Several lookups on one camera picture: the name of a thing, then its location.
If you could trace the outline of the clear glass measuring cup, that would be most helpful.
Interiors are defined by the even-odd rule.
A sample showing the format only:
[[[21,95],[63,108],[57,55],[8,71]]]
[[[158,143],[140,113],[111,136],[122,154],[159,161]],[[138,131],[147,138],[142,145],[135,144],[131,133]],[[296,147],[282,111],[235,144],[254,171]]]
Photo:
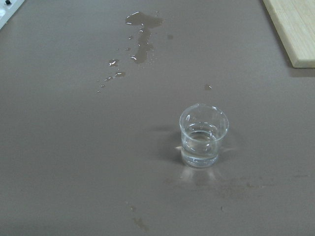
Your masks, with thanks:
[[[183,111],[179,127],[183,162],[194,168],[212,166],[229,130],[225,113],[217,107],[197,103]]]

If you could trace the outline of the bamboo cutting board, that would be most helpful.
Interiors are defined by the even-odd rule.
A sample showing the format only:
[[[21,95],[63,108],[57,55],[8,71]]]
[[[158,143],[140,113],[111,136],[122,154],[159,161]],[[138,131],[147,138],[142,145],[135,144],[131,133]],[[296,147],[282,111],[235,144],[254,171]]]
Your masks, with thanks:
[[[315,67],[315,2],[265,0],[264,5],[294,68]]]

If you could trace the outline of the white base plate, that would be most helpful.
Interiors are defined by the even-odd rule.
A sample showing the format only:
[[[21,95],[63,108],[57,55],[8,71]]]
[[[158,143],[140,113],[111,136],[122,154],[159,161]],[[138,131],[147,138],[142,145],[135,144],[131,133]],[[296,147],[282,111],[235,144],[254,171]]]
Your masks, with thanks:
[[[0,29],[8,22],[25,0],[0,0]]]

